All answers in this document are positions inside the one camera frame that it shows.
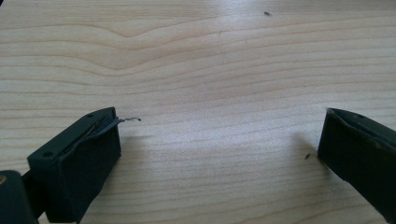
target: wood grain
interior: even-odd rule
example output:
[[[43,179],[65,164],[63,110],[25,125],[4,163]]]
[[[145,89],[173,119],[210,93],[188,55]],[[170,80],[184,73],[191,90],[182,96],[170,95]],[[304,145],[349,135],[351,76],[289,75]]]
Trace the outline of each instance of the wood grain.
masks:
[[[0,169],[26,172],[55,134],[115,106],[143,121],[120,125],[122,157],[82,223],[385,223],[316,148],[326,107],[396,128],[395,9],[6,0]]]

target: black plastic part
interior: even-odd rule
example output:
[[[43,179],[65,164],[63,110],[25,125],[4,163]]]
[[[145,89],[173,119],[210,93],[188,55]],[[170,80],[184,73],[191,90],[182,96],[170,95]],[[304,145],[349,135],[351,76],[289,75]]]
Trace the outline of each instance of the black plastic part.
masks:
[[[80,222],[120,157],[114,107],[92,112],[28,157],[33,180],[47,192],[50,222]]]
[[[396,223],[396,132],[362,115],[327,110],[318,157],[388,223]]]
[[[38,223],[30,209],[21,175],[15,171],[0,171],[0,223]]]
[[[39,218],[44,213],[48,204],[47,192],[44,185],[33,178],[32,171],[24,174],[22,181],[33,216]]]

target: table surface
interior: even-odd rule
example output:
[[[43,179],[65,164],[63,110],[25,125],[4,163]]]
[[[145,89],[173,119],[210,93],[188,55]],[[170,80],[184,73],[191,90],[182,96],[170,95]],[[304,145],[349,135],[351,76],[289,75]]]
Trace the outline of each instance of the table surface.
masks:
[[[82,223],[385,223],[317,147],[327,107],[396,129],[395,11],[6,0],[0,170],[26,172],[54,135],[115,106],[142,121],[119,126],[122,157]]]

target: clamp jaw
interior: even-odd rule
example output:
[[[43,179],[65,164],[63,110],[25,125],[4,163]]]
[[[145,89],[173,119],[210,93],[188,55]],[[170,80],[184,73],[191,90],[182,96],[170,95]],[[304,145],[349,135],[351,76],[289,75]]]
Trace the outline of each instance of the clamp jaw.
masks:
[[[360,114],[330,108],[318,157],[389,223],[396,223],[396,132]]]
[[[23,176],[0,171],[2,223],[80,222],[120,157],[114,107],[77,120],[28,158]]]

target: wooden table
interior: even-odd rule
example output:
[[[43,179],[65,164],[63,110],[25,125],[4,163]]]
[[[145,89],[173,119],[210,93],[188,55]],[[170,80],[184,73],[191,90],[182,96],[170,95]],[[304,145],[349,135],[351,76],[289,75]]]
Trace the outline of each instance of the wooden table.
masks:
[[[120,125],[122,157],[82,223],[385,223],[317,147],[327,107],[396,129],[395,11],[6,0],[0,170],[23,174],[54,135],[115,106],[142,122]]]

